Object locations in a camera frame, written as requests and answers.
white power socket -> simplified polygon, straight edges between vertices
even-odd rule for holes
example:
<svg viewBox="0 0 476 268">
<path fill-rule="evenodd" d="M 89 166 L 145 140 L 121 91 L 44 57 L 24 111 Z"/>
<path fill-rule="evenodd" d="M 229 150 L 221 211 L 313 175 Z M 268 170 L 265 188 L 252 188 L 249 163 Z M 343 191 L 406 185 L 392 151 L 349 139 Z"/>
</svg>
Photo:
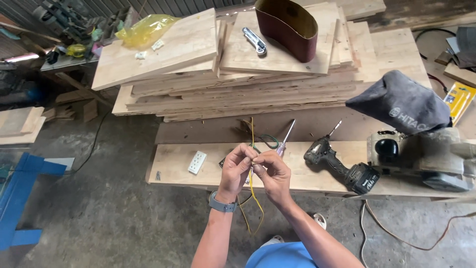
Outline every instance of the white power socket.
<svg viewBox="0 0 476 268">
<path fill-rule="evenodd" d="M 188 166 L 188 171 L 190 171 L 193 174 L 198 174 L 198 172 L 200 171 L 200 168 L 202 167 L 203 162 L 205 161 L 205 158 L 207 158 L 206 153 L 197 151 L 197 153 L 192 159 L 192 162 L 190 162 L 190 165 Z"/>
</svg>

watch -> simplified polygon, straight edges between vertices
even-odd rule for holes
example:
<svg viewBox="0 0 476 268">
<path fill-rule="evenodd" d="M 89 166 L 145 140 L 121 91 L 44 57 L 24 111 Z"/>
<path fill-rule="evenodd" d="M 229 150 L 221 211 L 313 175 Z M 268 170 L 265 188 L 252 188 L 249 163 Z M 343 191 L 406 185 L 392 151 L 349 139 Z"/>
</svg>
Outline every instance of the watch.
<svg viewBox="0 0 476 268">
<path fill-rule="evenodd" d="M 211 193 L 210 203 L 209 203 L 210 207 L 221 212 L 235 212 L 236 208 L 238 207 L 238 202 L 231 203 L 231 204 L 224 204 L 215 199 L 216 195 L 217 195 L 216 191 Z"/>
</svg>

blue frame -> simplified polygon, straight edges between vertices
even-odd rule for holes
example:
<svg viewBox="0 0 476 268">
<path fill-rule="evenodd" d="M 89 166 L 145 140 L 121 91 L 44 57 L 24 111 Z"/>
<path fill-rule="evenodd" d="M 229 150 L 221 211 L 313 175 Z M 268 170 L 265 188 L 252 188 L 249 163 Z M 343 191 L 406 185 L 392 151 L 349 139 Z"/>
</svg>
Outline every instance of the blue frame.
<svg viewBox="0 0 476 268">
<path fill-rule="evenodd" d="M 46 162 L 43 157 L 23 153 L 11 180 L 0 196 L 0 250 L 37 244 L 41 229 L 15 230 L 38 174 L 63 176 L 65 165 Z"/>
</svg>

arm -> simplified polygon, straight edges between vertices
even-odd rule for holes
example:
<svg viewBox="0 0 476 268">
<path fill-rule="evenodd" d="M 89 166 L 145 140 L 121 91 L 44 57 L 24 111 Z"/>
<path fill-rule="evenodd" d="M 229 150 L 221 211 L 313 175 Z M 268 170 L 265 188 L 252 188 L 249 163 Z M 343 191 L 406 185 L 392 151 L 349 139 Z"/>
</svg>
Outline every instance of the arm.
<svg viewBox="0 0 476 268">
<path fill-rule="evenodd" d="M 289 193 L 291 170 L 275 151 L 264 152 L 253 161 L 257 163 L 253 171 L 263 181 L 268 198 L 293 226 L 318 267 L 363 267 L 348 249 L 294 202 Z"/>
<path fill-rule="evenodd" d="M 215 199 L 221 203 L 235 202 L 258 154 L 246 144 L 240 144 L 225 158 L 221 181 Z M 211 209 L 207 227 L 200 239 L 192 268 L 220 268 L 227 261 L 233 213 Z"/>
</svg>

black drill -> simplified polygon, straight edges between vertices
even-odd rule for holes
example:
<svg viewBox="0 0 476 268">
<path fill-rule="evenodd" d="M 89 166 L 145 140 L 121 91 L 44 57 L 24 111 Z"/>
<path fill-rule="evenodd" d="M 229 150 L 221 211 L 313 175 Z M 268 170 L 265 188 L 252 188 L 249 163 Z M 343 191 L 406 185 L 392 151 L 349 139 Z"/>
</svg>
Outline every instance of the black drill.
<svg viewBox="0 0 476 268">
<path fill-rule="evenodd" d="M 332 150 L 329 138 L 339 127 L 342 120 L 334 127 L 328 135 L 316 140 L 304 154 L 304 160 L 308 164 L 317 164 L 321 159 L 326 159 L 329 165 L 337 172 L 345 176 L 344 182 L 347 187 L 358 195 L 367 194 L 374 187 L 380 174 L 377 170 L 365 163 L 353 165 L 346 168 L 336 157 L 336 151 Z"/>
</svg>

